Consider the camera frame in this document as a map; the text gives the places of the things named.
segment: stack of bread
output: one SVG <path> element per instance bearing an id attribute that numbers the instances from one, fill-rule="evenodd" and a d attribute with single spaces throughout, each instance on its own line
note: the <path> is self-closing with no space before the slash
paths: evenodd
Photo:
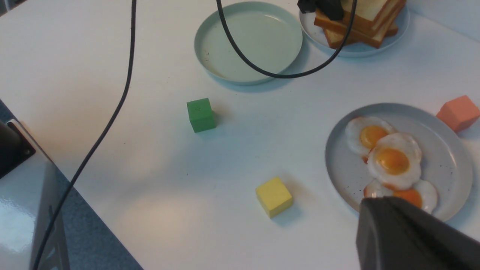
<path id="1" fill-rule="evenodd" d="M 347 32 L 353 0 L 341 0 L 344 10 L 342 21 L 331 21 L 320 10 L 316 11 L 315 25 L 324 30 L 330 48 L 337 49 Z M 386 37 L 395 36 L 398 26 L 395 19 L 407 0 L 357 0 L 355 19 L 348 44 L 363 42 L 380 48 Z"/>

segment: orange cube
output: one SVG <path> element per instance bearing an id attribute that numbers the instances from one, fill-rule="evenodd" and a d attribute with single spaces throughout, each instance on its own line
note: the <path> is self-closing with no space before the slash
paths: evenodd
<path id="1" fill-rule="evenodd" d="M 460 132 L 480 118 L 480 110 L 467 96 L 461 96 L 445 103 L 437 117 L 453 131 Z"/>

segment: floor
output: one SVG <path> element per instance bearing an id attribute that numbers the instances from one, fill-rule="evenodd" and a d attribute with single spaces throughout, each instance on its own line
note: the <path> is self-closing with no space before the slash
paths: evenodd
<path id="1" fill-rule="evenodd" d="M 13 118 L 0 100 L 0 121 Z M 68 180 L 57 171 L 59 194 Z M 72 270 L 142 269 L 80 194 L 73 189 L 62 209 L 68 256 Z"/>

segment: white plate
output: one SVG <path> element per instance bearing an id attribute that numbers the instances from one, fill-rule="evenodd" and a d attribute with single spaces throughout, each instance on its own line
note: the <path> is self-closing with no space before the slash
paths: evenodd
<path id="1" fill-rule="evenodd" d="M 298 56 L 303 34 L 288 11 L 264 2 L 241 2 L 224 8 L 232 36 L 245 56 L 260 68 L 281 73 Z M 214 77 L 238 85 L 254 85 L 273 78 L 243 62 L 233 50 L 218 12 L 210 15 L 195 36 L 198 61 Z"/>
<path id="2" fill-rule="evenodd" d="M 302 14 L 300 12 L 300 23 L 303 28 L 303 31 L 307 36 L 317 43 L 321 50 L 326 53 L 333 54 L 334 49 L 328 46 L 327 39 L 325 38 L 323 29 L 314 25 L 315 13 Z M 408 8 L 405 7 L 402 9 L 398 17 L 395 19 L 395 23 L 398 25 L 398 33 L 394 37 L 385 38 L 382 46 L 379 49 L 370 47 L 361 42 L 344 46 L 339 56 L 342 57 L 366 57 L 371 56 L 377 53 L 380 53 L 397 43 L 405 34 L 410 24 L 410 12 Z"/>
<path id="3" fill-rule="evenodd" d="M 361 158 L 347 146 L 345 127 L 358 116 L 376 116 L 399 132 L 411 134 L 423 152 L 423 180 L 438 192 L 432 215 L 442 221 L 454 216 L 465 204 L 473 183 L 470 155 L 458 136 L 435 116 L 403 104 L 380 103 L 357 109 L 342 118 L 332 130 L 325 149 L 325 163 L 333 186 L 356 211 L 363 189 L 373 178 Z"/>

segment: cable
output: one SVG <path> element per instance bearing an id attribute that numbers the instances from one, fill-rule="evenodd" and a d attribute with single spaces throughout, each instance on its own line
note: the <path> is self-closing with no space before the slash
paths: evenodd
<path id="1" fill-rule="evenodd" d="M 225 31 L 225 34 L 227 35 L 227 38 L 230 41 L 230 44 L 232 45 L 233 49 L 238 54 L 238 56 L 240 56 L 240 58 L 247 65 L 249 65 L 254 70 L 260 72 L 261 74 L 269 76 L 269 77 L 273 77 L 273 78 L 277 78 L 277 79 L 293 79 L 293 78 L 300 78 L 300 77 L 304 77 L 304 76 L 313 74 L 313 73 L 321 70 L 322 68 L 328 66 L 328 64 L 330 64 L 337 57 L 337 55 L 343 49 L 343 46 L 346 44 L 348 36 L 350 35 L 350 32 L 352 30 L 353 19 L 355 18 L 355 11 L 357 9 L 357 0 L 353 0 L 353 3 L 352 3 L 350 23 L 348 24 L 347 32 L 345 33 L 345 36 L 343 37 L 343 40 L 342 40 L 342 43 L 340 44 L 340 47 L 338 47 L 335 50 L 335 52 L 332 54 L 332 56 L 330 56 L 330 58 L 327 61 L 325 61 L 323 64 L 319 65 L 318 67 L 316 67 L 312 70 L 305 71 L 305 72 L 298 73 L 298 74 L 287 74 L 287 75 L 275 74 L 275 73 L 265 71 L 265 70 L 257 67 L 250 60 L 248 60 L 248 58 L 240 51 L 239 47 L 237 46 L 237 44 L 233 40 L 233 37 L 232 37 L 232 34 L 230 33 L 230 30 L 228 29 L 227 21 L 225 20 L 225 14 L 223 13 L 223 7 L 222 7 L 222 1 L 221 0 L 216 0 L 216 7 L 218 8 L 218 15 L 220 16 L 220 21 L 222 22 L 223 30 Z"/>
<path id="2" fill-rule="evenodd" d="M 110 127 L 112 126 L 113 122 L 115 121 L 118 113 L 120 112 L 120 109 L 122 108 L 122 106 L 125 102 L 125 99 L 127 98 L 128 90 L 130 88 L 130 81 L 132 80 L 133 55 L 134 55 L 134 52 L 135 52 L 136 10 L 137 10 L 137 0 L 132 0 L 132 27 L 131 27 L 131 37 L 130 37 L 130 58 L 129 58 L 129 62 L 128 62 L 127 82 L 125 83 L 125 89 L 123 90 L 123 95 L 121 96 L 120 102 L 117 105 L 117 108 L 115 109 L 115 111 L 113 112 L 113 115 L 110 118 L 110 121 L 108 122 L 107 126 L 103 130 L 103 132 L 100 135 L 100 137 L 98 138 L 98 140 L 93 145 L 92 149 L 90 149 L 90 151 L 88 152 L 85 159 L 80 164 L 80 167 L 78 168 L 77 172 L 73 176 L 72 181 L 70 181 L 70 184 L 68 185 L 67 190 L 65 191 L 65 193 L 63 193 L 63 196 L 61 197 L 61 199 L 59 201 L 59 204 L 55 208 L 55 212 L 53 213 L 53 216 L 52 216 L 50 222 L 48 223 L 47 230 L 45 231 L 45 234 L 43 236 L 40 247 L 38 248 L 38 253 L 37 253 L 36 258 L 35 258 L 35 263 L 33 264 L 33 270 L 38 269 L 38 266 L 40 264 L 40 260 L 42 258 L 43 251 L 45 249 L 45 245 L 47 244 L 48 237 L 50 236 L 50 233 L 51 233 L 51 231 L 53 229 L 53 226 L 55 224 L 55 220 L 57 219 L 57 217 L 60 213 L 60 209 L 63 206 L 63 203 L 65 203 L 65 199 L 67 198 L 68 194 L 72 190 L 73 185 L 75 184 L 75 182 L 78 179 L 78 176 L 80 175 L 80 173 L 85 168 L 85 165 L 87 165 L 87 162 L 90 160 L 91 156 L 93 155 L 93 153 L 95 152 L 97 147 L 100 145 L 102 140 L 107 135 L 107 132 L 109 131 Z"/>

